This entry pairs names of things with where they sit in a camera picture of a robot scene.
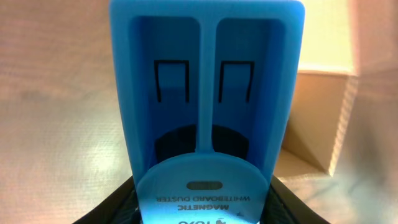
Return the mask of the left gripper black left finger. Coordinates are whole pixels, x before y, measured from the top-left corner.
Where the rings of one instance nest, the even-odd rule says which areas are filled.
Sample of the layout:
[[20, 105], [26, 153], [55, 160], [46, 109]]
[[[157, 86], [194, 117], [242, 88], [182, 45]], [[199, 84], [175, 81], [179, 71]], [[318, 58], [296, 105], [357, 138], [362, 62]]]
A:
[[97, 207], [73, 224], [140, 224], [140, 210], [133, 176], [128, 178]]

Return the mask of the brown cardboard box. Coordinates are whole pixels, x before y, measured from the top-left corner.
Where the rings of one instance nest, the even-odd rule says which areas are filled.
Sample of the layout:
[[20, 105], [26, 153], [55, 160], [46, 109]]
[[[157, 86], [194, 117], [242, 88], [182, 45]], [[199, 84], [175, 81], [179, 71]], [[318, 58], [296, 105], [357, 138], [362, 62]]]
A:
[[[304, 6], [275, 174], [331, 223], [396, 223], [397, 2]], [[108, 9], [1, 2], [2, 223], [73, 223], [131, 176]]]

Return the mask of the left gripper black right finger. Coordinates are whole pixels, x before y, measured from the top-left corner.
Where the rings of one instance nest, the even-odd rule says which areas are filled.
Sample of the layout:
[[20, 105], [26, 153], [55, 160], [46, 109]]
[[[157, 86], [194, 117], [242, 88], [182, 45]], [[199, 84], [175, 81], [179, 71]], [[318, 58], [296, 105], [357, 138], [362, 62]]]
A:
[[273, 176], [261, 224], [329, 224]]

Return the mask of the blue magnetic whiteboard duster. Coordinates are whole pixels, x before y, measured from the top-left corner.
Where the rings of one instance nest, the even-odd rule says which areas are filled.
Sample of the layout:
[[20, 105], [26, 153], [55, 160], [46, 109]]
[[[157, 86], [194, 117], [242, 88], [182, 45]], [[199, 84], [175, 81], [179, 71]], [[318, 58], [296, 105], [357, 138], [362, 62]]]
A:
[[111, 1], [143, 223], [260, 223], [289, 120], [300, 1]]

